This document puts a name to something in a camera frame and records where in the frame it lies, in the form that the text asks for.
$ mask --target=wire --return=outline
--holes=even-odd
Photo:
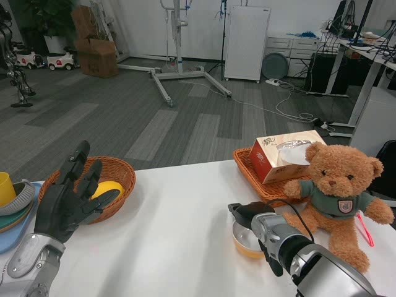
[[[311,241],[312,241],[313,243],[315,243],[315,239],[314,239],[314,236],[312,235],[311,230],[310,230],[310,229],[308,228],[308,226],[305,224],[303,218],[301,217],[301,215],[299,214],[299,212],[296,210],[296,208],[293,206],[293,204],[291,204],[290,202],[288,202],[288,201],[285,200],[285,199],[274,199],[274,200],[268,201],[268,202],[265,204],[265,206],[268,206],[268,205],[270,205],[270,204],[272,204],[272,203],[274,203],[274,202],[276,202],[276,201],[286,203],[287,205],[289,205],[289,206],[295,211],[295,213],[297,214],[297,217],[299,218],[299,220],[300,220],[301,223],[303,224],[304,228],[307,230],[309,236],[311,237]]]
[[[201,86],[203,86],[203,87],[205,87],[205,88],[208,88],[208,89],[209,89],[210,91],[212,91],[213,93],[219,94],[220,96],[223,96],[223,97],[227,97],[227,96],[224,95],[224,94],[221,94],[221,93],[218,93],[218,92],[212,90],[210,87],[208,87],[207,85],[204,85],[204,84],[198,84],[198,83],[196,83],[196,82],[188,82],[188,81],[185,81],[185,80],[179,80],[179,82],[182,82],[182,83],[184,83],[184,84],[201,85]],[[277,114],[277,115],[279,115],[279,116],[283,116],[284,118],[290,119],[290,120],[292,120],[292,121],[297,121],[297,122],[301,122],[301,123],[311,123],[311,122],[313,122],[314,116],[313,116],[311,113],[300,113],[299,116],[293,116],[292,114],[286,114],[286,113],[282,112],[282,111],[278,108],[283,102],[285,102],[285,101],[287,101],[287,100],[290,99],[291,93],[294,92],[295,90],[300,91],[300,92],[305,92],[305,91],[303,91],[303,90],[300,90],[300,89],[296,88],[294,85],[289,84],[288,82],[283,82],[283,83],[292,86],[292,89],[291,89],[290,92],[289,92],[289,96],[288,96],[286,99],[282,100],[281,102],[279,102],[279,103],[276,105],[275,109],[276,109],[278,112],[273,111],[273,110],[268,110],[268,109],[266,109],[266,108],[263,108],[263,107],[254,105],[254,104],[252,104],[252,103],[241,102],[241,101],[238,101],[238,100],[235,99],[235,98],[233,98],[233,100],[234,100],[235,102],[238,102],[238,103],[243,104],[243,105],[249,105],[249,106],[258,108],[258,109],[260,109],[260,110],[268,111],[269,113],[273,113],[273,114]]]

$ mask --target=potted plant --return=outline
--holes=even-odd
[[[50,53],[64,53],[66,36],[74,30],[71,0],[24,0],[36,29],[44,35]]]

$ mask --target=tissue box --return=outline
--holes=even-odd
[[[326,144],[315,130],[256,139],[250,152],[250,159],[260,182],[270,184],[307,175],[307,165],[289,163],[280,157],[279,149],[285,146],[285,143],[297,140]]]

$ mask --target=toy car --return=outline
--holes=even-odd
[[[27,66],[29,69],[45,67],[43,57],[34,51],[18,50],[15,53],[21,66]]]
[[[66,68],[67,70],[72,70],[78,67],[77,60],[71,51],[66,50],[66,54],[56,54],[50,53],[47,57],[48,67],[53,71],[56,68]]]

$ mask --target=power strip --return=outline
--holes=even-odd
[[[276,87],[279,87],[279,85],[280,85],[278,79],[267,79],[265,82],[267,84],[274,85]]]

